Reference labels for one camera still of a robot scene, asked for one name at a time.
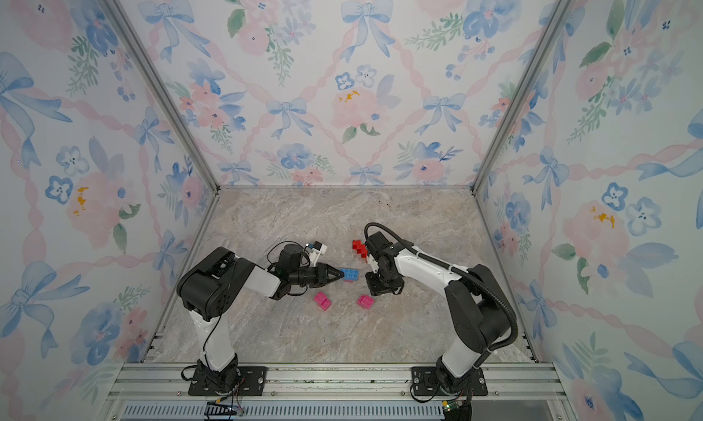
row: marble floor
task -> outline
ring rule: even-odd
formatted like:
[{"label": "marble floor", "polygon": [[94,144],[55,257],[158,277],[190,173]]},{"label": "marble floor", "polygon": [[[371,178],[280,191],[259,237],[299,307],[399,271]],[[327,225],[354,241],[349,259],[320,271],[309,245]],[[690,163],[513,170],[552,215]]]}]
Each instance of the marble floor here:
[{"label": "marble floor", "polygon": [[[369,310],[356,304],[360,295],[368,294],[362,278],[368,265],[352,251],[352,240],[364,239],[364,225],[370,221],[385,224],[446,261],[469,267],[484,264],[506,288],[490,237],[466,189],[223,190],[197,261],[224,246],[267,267],[266,254],[279,241],[320,241],[328,246],[320,262],[360,270],[355,283],[339,280],[321,289],[332,301],[327,311],[313,301],[318,290],[279,301],[242,290],[226,312],[241,362],[425,363],[444,353],[454,334],[449,308],[425,285],[406,278],[400,295],[375,297]],[[273,261],[281,248],[271,255]],[[155,361],[193,362],[199,351],[192,321],[177,300]],[[530,359],[518,337],[487,361]]]}]

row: black mounting plate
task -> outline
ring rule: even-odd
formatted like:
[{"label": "black mounting plate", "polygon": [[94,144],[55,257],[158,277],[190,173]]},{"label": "black mounting plate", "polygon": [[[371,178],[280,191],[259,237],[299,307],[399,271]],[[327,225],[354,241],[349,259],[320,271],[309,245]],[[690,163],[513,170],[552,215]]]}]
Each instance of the black mounting plate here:
[{"label": "black mounting plate", "polygon": [[[238,366],[237,371],[240,377],[244,378],[239,389],[239,396],[261,396],[264,394],[267,373],[266,366]],[[193,379],[190,382],[188,395],[220,396],[220,394],[214,390],[205,388],[205,376],[201,375],[197,370],[196,373],[193,374]]]},{"label": "black mounting plate", "polygon": [[393,293],[399,294],[402,291],[405,281],[402,277],[397,277],[396,279],[390,281],[388,286],[383,285],[381,279],[373,271],[366,273],[366,285],[368,285],[368,291],[371,292],[371,296],[380,296],[381,294]]},{"label": "black mounting plate", "polygon": [[[412,387],[413,395],[415,396],[455,396],[449,395],[439,388],[436,390],[435,387],[439,386],[439,381],[436,375],[436,366],[414,366],[410,368],[412,374]],[[488,388],[486,387],[486,380],[484,379],[483,370],[478,368],[475,373],[471,375],[470,387],[473,396],[486,396],[488,395]]]}]

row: blue lego brick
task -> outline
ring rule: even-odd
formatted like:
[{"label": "blue lego brick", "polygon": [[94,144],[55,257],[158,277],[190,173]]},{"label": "blue lego brick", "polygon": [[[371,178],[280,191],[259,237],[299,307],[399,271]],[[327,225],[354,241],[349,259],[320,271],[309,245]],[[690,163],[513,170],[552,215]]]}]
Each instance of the blue lego brick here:
[{"label": "blue lego brick", "polygon": [[358,280],[358,270],[352,270],[351,268],[343,268],[342,272],[345,274],[344,280]]}]

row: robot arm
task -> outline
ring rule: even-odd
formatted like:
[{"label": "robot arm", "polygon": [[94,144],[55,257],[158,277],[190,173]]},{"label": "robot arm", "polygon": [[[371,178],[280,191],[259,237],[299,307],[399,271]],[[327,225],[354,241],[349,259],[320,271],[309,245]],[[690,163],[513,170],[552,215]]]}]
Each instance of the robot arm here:
[{"label": "robot arm", "polygon": [[[343,272],[317,262],[326,249],[319,242],[306,247],[288,244],[267,271],[218,247],[186,273],[176,293],[196,325],[198,344],[202,346],[192,381],[201,381],[202,387],[219,394],[233,390],[240,377],[225,311],[242,288],[278,300],[289,293],[291,285],[317,288],[341,279]],[[301,266],[303,256],[308,259],[307,266]]]},{"label": "robot arm", "polygon": [[[369,236],[370,227],[381,228],[397,241],[388,241],[382,232]],[[379,223],[367,224],[364,235],[373,269],[366,274],[372,296],[400,294],[403,277],[411,277],[446,297],[455,337],[447,352],[437,360],[437,378],[444,390],[460,391],[469,374],[492,351],[512,344],[517,338],[514,311],[486,266],[455,266],[435,258]],[[508,330],[508,337],[497,341]]]}]

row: lego brick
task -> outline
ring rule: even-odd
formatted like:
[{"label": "lego brick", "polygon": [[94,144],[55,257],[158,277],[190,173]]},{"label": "lego brick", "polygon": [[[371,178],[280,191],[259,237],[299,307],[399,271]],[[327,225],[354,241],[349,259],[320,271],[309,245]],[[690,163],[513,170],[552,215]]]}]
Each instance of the lego brick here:
[{"label": "lego brick", "polygon": [[342,272],[345,274],[345,282],[354,282],[358,280],[358,270],[352,270],[351,268],[342,268]]},{"label": "lego brick", "polygon": [[367,296],[367,295],[365,295],[365,294],[362,294],[362,295],[358,298],[358,301],[356,301],[356,303],[357,303],[361,308],[365,308],[365,309],[367,309],[367,310],[371,308],[371,306],[373,305],[374,302],[375,302],[375,301],[373,300],[373,297]]},{"label": "lego brick", "polygon": [[316,294],[314,299],[323,311],[327,311],[330,305],[332,305],[332,301],[327,298],[325,293],[320,292]]}]

